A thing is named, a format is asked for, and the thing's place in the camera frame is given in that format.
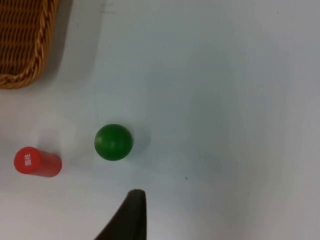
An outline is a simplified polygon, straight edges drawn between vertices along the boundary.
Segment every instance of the green wooden ball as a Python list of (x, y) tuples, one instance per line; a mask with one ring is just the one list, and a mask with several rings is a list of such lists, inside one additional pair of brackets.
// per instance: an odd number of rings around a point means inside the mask
[(94, 148), (104, 159), (117, 161), (125, 158), (131, 151), (133, 138), (124, 126), (109, 124), (101, 128), (94, 138)]

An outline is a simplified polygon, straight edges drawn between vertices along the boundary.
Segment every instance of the woven basket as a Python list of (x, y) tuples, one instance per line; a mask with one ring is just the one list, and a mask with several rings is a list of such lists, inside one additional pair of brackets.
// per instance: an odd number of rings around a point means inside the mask
[(19, 89), (44, 70), (59, 0), (0, 0), (0, 89)]

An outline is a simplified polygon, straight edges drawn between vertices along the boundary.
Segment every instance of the black object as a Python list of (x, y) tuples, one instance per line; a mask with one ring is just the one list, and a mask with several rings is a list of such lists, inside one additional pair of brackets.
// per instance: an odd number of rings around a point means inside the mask
[(95, 240), (147, 240), (145, 191), (129, 191), (118, 211)]

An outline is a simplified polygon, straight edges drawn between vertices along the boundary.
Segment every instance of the red wooden cylinder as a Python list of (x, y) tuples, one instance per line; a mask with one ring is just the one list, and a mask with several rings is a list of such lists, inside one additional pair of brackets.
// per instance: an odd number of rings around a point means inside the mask
[(22, 174), (54, 177), (60, 172), (62, 161), (53, 153), (27, 146), (16, 153), (14, 167)]

